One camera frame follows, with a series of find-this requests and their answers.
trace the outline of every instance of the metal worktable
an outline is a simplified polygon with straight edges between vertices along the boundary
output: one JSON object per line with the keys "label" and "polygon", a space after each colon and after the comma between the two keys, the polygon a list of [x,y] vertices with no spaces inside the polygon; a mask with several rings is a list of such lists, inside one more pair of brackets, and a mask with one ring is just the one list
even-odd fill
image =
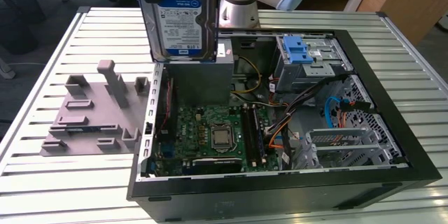
{"label": "metal worktable", "polygon": [[[212,223],[446,223],[448,211],[448,88],[387,18],[375,13],[262,11],[263,27],[346,29],[371,64],[443,179],[366,209],[215,220]],[[71,73],[88,81],[100,59],[124,80],[150,76],[150,46],[138,8],[78,13],[0,144],[0,223],[152,223],[128,202],[132,154],[40,157]]]}

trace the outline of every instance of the yellow wire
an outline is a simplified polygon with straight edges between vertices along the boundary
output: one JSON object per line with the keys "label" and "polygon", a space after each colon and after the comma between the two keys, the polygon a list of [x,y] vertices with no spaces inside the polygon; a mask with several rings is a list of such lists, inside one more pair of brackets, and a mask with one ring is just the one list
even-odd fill
{"label": "yellow wire", "polygon": [[258,75],[259,75],[259,83],[258,83],[258,85],[256,85],[254,88],[251,88],[251,89],[248,89],[248,90],[242,90],[242,91],[236,91],[236,90],[235,90],[235,91],[232,91],[232,93],[239,93],[239,94],[252,92],[252,91],[256,90],[256,89],[260,87],[260,85],[262,85],[262,74],[260,74],[260,71],[259,71],[258,67],[254,65],[254,63],[252,63],[246,57],[240,56],[240,58],[243,58],[243,59],[247,60],[247,62],[248,62],[250,65],[254,67],[255,71],[258,72]]}

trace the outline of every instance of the motherboard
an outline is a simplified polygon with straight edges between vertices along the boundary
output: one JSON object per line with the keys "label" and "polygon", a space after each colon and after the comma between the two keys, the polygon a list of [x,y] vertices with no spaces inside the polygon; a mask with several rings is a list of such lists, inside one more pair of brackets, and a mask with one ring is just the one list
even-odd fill
{"label": "motherboard", "polygon": [[264,152],[263,136],[258,135],[268,125],[263,106],[180,107],[176,139],[155,147],[158,175],[279,170],[275,151]]}

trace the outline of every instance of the black cable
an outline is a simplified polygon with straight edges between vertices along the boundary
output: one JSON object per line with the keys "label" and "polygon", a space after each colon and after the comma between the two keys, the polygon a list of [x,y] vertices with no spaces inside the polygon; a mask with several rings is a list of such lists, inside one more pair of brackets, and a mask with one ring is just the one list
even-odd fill
{"label": "black cable", "polygon": [[291,170],[292,168],[292,151],[290,144],[290,135],[288,135],[288,124],[282,129],[282,142],[283,142],[283,151],[287,154],[286,158],[282,158],[283,170]]}
{"label": "black cable", "polygon": [[327,85],[331,82],[335,81],[343,81],[348,78],[351,74],[350,73],[344,73],[340,74],[335,77],[327,77],[323,78],[315,85],[312,85],[311,87],[308,87],[294,99],[294,101],[290,103],[286,112],[284,112],[284,116],[283,118],[279,120],[278,123],[275,123],[268,131],[271,132],[272,130],[275,130],[284,122],[286,120],[291,117],[291,115],[296,112],[296,107],[300,106],[308,99],[311,99],[316,93],[320,91],[320,89],[324,87],[324,85]]}

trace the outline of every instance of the blue plastic tab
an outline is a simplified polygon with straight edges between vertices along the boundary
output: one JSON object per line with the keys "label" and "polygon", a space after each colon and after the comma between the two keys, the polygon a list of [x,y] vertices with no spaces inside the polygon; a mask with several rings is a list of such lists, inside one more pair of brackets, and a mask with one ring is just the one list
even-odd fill
{"label": "blue plastic tab", "polygon": [[292,64],[311,64],[315,62],[308,55],[307,44],[299,36],[283,37],[286,50]]}

